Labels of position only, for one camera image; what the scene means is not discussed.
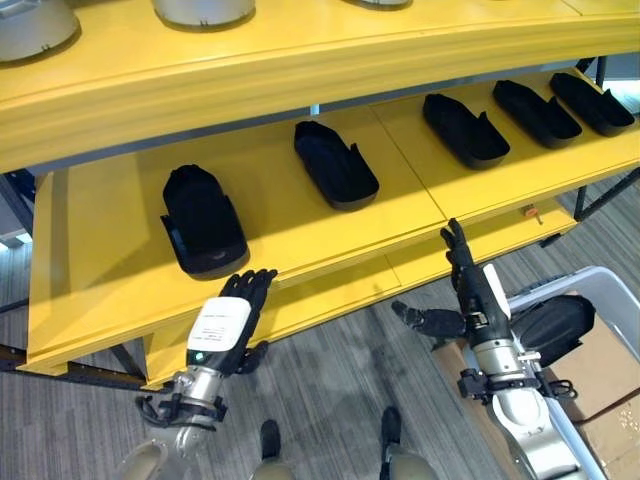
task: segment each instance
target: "shelf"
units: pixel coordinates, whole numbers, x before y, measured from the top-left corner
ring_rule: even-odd
[[[225,279],[180,270],[160,221],[172,169],[197,162],[229,195],[251,259],[277,268],[275,288],[433,235],[445,218],[368,107],[319,121],[357,142],[380,180],[375,202],[331,209],[293,149],[296,121],[203,137],[56,171],[36,196],[30,371],[107,348],[197,312]]]
[[[0,172],[314,103],[640,49],[630,0],[429,0],[392,12],[257,0],[251,21],[210,34],[165,27],[149,0],[72,3],[83,30],[74,45],[0,68]]]
[[[511,250],[564,233],[576,222],[555,200],[536,203],[542,225],[535,218],[522,218],[519,210],[465,226],[471,253],[476,261],[503,255]],[[400,284],[405,288],[421,285],[451,271],[440,237],[429,239],[387,255]]]
[[[474,258],[483,261],[575,225],[554,200],[541,202],[538,208],[542,225],[514,211],[466,227]],[[444,241],[433,238],[389,254],[386,260],[375,259],[273,292],[251,345],[261,340],[277,340],[445,276],[450,272],[445,250]],[[147,388],[161,387],[175,372],[186,368],[186,338],[196,315],[197,312],[145,338]]]
[[[566,71],[577,74],[574,69]],[[511,80],[549,99],[553,95],[548,86],[553,73],[533,73]],[[494,85],[491,81],[438,91],[463,102],[476,115],[486,111],[511,145],[502,163],[484,171],[465,167],[427,125],[422,117],[424,95],[372,106],[447,218],[486,218],[639,164],[638,121],[628,132],[606,138],[573,115],[582,126],[582,135],[564,149],[549,150],[532,140],[498,106],[491,93]]]

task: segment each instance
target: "plastic bin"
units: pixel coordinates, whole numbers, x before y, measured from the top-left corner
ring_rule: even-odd
[[[640,302],[608,268],[583,268],[511,297],[509,306],[512,312],[517,312],[571,290],[593,303],[602,320],[640,362]]]
[[[635,359],[640,362],[640,302],[629,288],[611,270],[604,267],[586,267],[575,273],[531,287],[509,298],[509,307],[517,312],[535,303],[569,291],[578,291],[589,299],[602,320],[627,346]],[[464,349],[467,365],[476,367],[471,349]],[[551,421],[573,451],[591,480],[607,480],[582,437],[577,432],[560,403],[545,398],[549,406]]]

